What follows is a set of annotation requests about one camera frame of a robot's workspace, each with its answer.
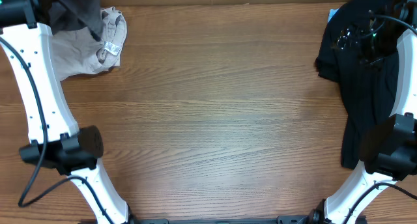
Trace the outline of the grey shorts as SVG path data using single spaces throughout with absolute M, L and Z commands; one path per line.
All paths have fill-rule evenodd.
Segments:
M 100 0 L 52 0 L 49 9 L 51 31 L 56 34 L 86 27 L 99 42 L 104 30 L 100 10 Z

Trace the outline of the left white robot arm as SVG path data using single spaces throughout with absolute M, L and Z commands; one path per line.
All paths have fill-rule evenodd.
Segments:
M 1 0 L 1 46 L 7 55 L 27 115 L 28 138 L 19 150 L 36 169 L 56 169 L 84 196 L 98 223 L 133 223 L 102 162 L 96 126 L 80 128 L 53 63 L 53 34 L 86 29 L 100 40 L 100 0 Z

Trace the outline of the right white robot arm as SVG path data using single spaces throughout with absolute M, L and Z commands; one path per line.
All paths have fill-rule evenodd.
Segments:
M 416 174 L 416 0 L 350 0 L 328 19 L 315 67 L 348 114 L 351 174 L 306 223 L 365 223 L 362 211 Z

